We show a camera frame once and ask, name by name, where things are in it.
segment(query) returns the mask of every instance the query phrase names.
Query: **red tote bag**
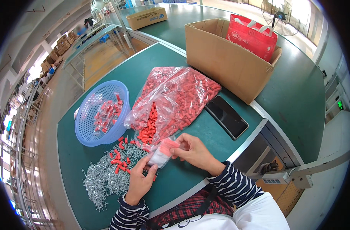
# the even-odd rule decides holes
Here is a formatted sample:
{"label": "red tote bag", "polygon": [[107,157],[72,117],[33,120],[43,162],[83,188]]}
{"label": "red tote bag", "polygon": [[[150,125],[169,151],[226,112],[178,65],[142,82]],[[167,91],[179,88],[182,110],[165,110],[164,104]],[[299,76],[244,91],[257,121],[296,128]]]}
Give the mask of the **red tote bag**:
{"label": "red tote bag", "polygon": [[277,35],[271,26],[263,26],[249,18],[232,14],[226,39],[269,62],[275,50]]}

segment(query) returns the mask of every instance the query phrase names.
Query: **open cardboard box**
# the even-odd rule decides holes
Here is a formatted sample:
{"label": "open cardboard box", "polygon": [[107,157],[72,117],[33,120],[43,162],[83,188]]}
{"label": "open cardboard box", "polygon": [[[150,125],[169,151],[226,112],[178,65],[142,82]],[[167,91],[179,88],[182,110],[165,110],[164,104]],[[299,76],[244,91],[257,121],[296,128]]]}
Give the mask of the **open cardboard box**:
{"label": "open cardboard box", "polygon": [[186,24],[187,63],[249,105],[269,81],[282,48],[276,46],[266,62],[225,39],[228,27],[229,21],[220,18]]}

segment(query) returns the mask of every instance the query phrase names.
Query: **perforated basket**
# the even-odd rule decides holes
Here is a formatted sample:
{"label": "perforated basket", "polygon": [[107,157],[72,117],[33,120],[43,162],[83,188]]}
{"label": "perforated basket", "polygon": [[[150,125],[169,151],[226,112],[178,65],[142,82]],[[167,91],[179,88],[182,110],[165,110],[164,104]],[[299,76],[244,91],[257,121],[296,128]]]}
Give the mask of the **perforated basket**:
{"label": "perforated basket", "polygon": [[[94,135],[94,116],[97,114],[98,107],[107,100],[117,102],[116,94],[119,94],[120,99],[124,101],[120,116],[106,134],[100,132],[99,136]],[[81,144],[88,147],[115,142],[126,131],[123,124],[129,111],[129,91],[122,82],[118,80],[106,81],[101,85],[98,85],[85,97],[80,105],[75,120],[75,134],[77,139]]]}

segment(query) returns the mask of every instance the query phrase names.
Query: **white bag handle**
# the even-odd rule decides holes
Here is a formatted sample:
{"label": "white bag handle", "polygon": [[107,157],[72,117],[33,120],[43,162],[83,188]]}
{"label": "white bag handle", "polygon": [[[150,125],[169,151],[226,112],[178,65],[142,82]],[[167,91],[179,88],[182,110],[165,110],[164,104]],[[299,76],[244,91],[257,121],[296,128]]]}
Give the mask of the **white bag handle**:
{"label": "white bag handle", "polygon": [[269,28],[270,29],[270,33],[268,34],[268,36],[272,36],[272,30],[273,30],[273,28],[272,28],[272,26],[270,26],[270,25],[265,25],[265,26],[262,26],[259,30],[258,30],[258,32],[263,32],[263,31],[265,31],[267,28]]}
{"label": "white bag handle", "polygon": [[239,23],[239,24],[244,25],[244,23],[243,23],[242,21],[240,21],[240,19],[238,19],[238,18],[234,18],[234,21],[236,21],[236,22]]}
{"label": "white bag handle", "polygon": [[252,26],[254,26],[256,24],[256,22],[255,21],[251,21],[248,25],[246,25],[246,26],[248,26],[248,27],[252,27]]}

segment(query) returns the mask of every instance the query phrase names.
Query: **ceiling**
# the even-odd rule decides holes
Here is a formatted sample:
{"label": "ceiling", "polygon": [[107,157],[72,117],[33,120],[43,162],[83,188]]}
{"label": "ceiling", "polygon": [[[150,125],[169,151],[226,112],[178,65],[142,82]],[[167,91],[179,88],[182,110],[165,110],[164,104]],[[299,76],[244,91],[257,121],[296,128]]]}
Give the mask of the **ceiling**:
{"label": "ceiling", "polygon": [[59,33],[64,34],[89,14],[89,0],[33,1],[9,35],[0,68],[9,64],[19,73],[30,53],[36,51],[44,39],[52,44]]}

